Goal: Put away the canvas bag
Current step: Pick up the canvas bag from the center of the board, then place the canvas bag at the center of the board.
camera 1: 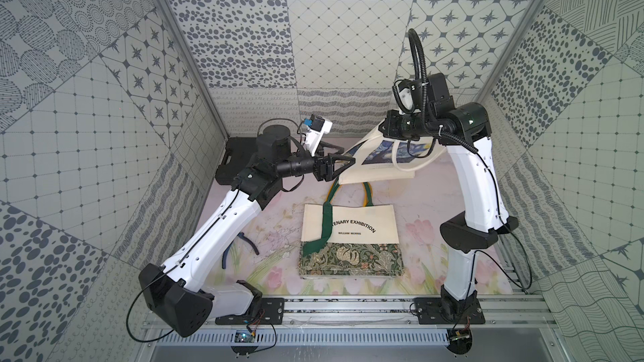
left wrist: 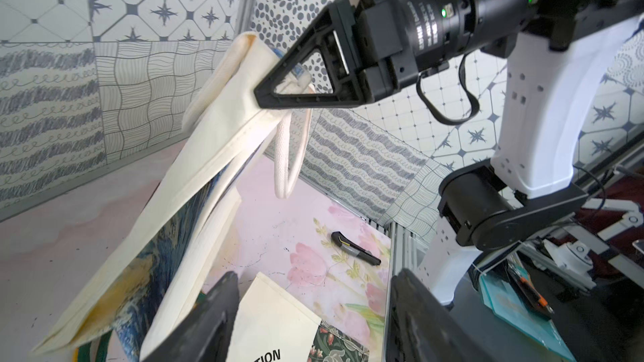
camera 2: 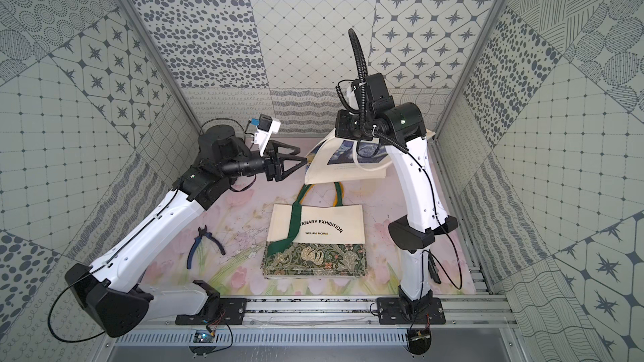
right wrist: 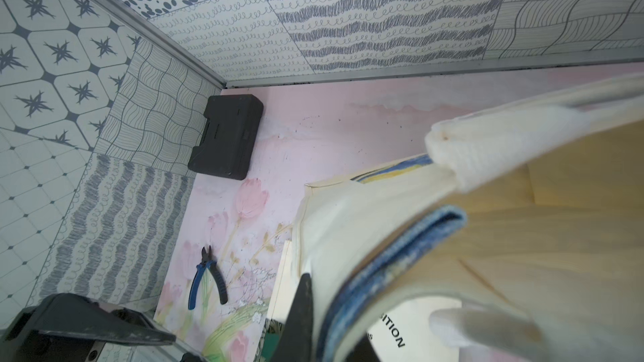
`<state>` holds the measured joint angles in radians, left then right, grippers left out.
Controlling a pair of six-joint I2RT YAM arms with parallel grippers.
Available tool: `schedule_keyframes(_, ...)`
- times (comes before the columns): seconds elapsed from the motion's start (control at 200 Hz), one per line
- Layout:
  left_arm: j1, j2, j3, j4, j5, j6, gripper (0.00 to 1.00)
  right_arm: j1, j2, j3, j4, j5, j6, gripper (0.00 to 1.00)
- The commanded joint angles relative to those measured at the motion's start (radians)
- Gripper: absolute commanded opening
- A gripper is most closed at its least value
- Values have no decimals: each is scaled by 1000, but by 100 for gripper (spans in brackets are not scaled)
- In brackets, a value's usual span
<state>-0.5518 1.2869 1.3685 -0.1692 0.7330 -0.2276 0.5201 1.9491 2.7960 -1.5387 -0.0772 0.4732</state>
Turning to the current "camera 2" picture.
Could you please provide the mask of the starry night canvas bag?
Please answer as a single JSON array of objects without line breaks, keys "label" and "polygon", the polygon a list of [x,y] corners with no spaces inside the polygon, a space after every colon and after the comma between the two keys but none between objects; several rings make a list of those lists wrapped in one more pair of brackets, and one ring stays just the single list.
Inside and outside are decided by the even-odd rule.
[{"label": "starry night canvas bag", "polygon": [[384,179],[392,164],[387,149],[378,139],[360,142],[335,136],[332,130],[307,154],[305,184],[326,184],[364,179]]}]

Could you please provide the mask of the green-handled floral canvas bag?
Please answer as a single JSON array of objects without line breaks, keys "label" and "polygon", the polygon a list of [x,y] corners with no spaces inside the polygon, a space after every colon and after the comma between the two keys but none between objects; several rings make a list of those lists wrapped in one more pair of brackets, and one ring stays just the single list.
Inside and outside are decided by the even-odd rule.
[{"label": "green-handled floral canvas bag", "polygon": [[335,182],[330,207],[310,206],[312,184],[292,204],[273,206],[261,268],[266,278],[361,278],[367,274],[363,209],[344,203]]}]

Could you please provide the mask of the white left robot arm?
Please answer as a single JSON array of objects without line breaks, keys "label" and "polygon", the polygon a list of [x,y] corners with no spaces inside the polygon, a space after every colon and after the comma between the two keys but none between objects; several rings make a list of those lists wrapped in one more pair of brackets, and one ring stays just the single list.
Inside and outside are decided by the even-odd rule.
[{"label": "white left robot arm", "polygon": [[156,318],[204,325],[223,320],[220,293],[202,280],[171,290],[146,291],[139,283],[156,256],[238,178],[265,174],[279,182],[307,164],[298,147],[271,139],[267,131],[256,135],[260,148],[253,151],[233,127],[210,127],[198,138],[195,161],[160,204],[103,256],[67,271],[68,290],[104,335],[118,338]]}]

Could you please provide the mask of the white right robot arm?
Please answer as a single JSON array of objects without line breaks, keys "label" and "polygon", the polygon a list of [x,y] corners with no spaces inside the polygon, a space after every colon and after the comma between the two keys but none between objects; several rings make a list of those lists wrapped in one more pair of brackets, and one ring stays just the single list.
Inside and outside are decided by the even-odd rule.
[{"label": "white right robot arm", "polygon": [[412,102],[395,104],[380,74],[351,80],[347,88],[335,90],[343,107],[335,136],[355,142],[377,139],[399,178],[407,213],[390,223],[388,232],[400,251],[404,273],[399,302],[406,317],[413,319],[437,303],[430,284],[439,281],[439,274],[430,248],[437,236],[447,236],[458,226],[437,193],[421,110]]}]

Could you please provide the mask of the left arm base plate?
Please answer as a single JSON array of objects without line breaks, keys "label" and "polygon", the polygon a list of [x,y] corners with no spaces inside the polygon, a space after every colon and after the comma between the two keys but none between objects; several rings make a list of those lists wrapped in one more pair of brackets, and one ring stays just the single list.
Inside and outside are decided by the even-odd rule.
[{"label": "left arm base plate", "polygon": [[174,321],[176,325],[211,325],[223,323],[230,326],[242,325],[248,300],[246,298],[210,299],[199,313],[181,314]]}]

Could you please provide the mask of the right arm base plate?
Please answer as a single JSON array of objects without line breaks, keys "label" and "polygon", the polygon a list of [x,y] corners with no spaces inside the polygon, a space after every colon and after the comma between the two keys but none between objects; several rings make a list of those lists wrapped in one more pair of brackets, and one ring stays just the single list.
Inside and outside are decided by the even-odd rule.
[{"label": "right arm base plate", "polygon": [[402,298],[378,298],[376,305],[380,325],[446,323],[442,302],[436,297],[413,302]]}]

